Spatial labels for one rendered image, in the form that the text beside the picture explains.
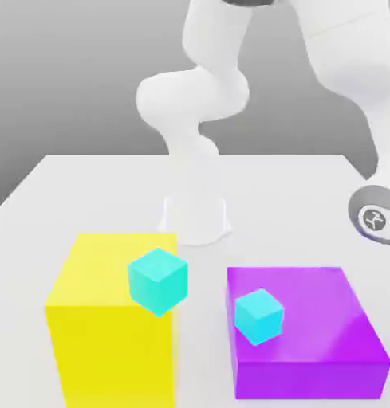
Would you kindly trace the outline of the small turquoise cube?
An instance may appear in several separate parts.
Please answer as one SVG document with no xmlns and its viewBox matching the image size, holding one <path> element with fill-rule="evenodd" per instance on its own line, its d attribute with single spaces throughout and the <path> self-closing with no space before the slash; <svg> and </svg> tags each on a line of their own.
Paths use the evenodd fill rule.
<svg viewBox="0 0 390 408">
<path fill-rule="evenodd" d="M 188 263 L 155 248 L 127 267 L 132 300 L 155 316 L 163 316 L 188 294 Z"/>
</svg>

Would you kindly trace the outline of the small cyan cube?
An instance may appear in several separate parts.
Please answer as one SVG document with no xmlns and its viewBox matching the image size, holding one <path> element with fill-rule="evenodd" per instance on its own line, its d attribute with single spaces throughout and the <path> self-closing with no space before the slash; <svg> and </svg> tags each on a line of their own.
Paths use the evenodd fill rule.
<svg viewBox="0 0 390 408">
<path fill-rule="evenodd" d="M 234 306 L 234 325 L 253 346 L 281 335 L 285 309 L 265 289 L 240 296 Z"/>
</svg>

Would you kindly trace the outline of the large purple box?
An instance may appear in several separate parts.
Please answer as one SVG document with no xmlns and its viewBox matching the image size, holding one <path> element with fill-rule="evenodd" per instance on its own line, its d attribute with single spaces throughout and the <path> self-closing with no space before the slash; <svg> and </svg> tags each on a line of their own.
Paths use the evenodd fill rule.
<svg viewBox="0 0 390 408">
<path fill-rule="evenodd" d="M 282 332 L 253 345 L 234 323 L 238 299 L 266 290 L 284 308 Z M 230 267 L 227 323 L 237 399 L 378 399 L 390 358 L 344 271 Z"/>
</svg>

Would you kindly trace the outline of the large yellow box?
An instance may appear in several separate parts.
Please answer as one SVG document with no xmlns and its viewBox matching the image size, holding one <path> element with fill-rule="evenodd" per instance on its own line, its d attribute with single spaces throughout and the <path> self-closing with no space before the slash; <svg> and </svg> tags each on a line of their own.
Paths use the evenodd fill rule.
<svg viewBox="0 0 390 408">
<path fill-rule="evenodd" d="M 132 301 L 127 265 L 172 233 L 80 233 L 45 302 L 65 408 L 175 408 L 176 312 Z"/>
</svg>

